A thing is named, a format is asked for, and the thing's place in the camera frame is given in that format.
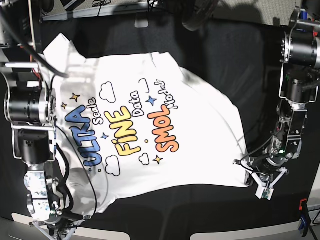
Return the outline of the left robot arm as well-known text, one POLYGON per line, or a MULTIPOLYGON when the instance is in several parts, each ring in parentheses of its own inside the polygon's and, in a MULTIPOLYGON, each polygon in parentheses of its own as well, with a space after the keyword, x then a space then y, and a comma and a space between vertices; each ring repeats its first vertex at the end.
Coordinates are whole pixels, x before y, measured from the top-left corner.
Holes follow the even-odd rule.
POLYGON ((307 104, 316 102, 320 86, 320 39, 314 35, 318 22, 308 20, 296 6, 290 17, 290 32, 282 39, 280 73, 280 103, 277 123, 270 138, 242 159, 235 160, 246 171, 244 184, 257 183, 270 191, 288 170, 284 164, 298 159, 302 149, 302 135, 307 121, 307 104))

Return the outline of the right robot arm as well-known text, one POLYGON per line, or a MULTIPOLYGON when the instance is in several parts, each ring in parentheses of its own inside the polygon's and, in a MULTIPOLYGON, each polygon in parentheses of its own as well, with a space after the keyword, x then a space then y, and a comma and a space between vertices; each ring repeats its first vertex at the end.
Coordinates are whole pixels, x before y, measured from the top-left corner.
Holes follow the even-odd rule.
POLYGON ((89 215, 72 212, 74 200, 67 187, 69 171, 58 176, 56 154, 56 93, 53 77, 65 73, 45 59, 40 37, 40 0, 3 0, 0 3, 0 47, 19 47, 29 61, 12 62, 0 55, 0 76, 6 81, 4 116, 12 130, 12 152, 26 165, 30 225, 50 240, 69 240, 89 215))

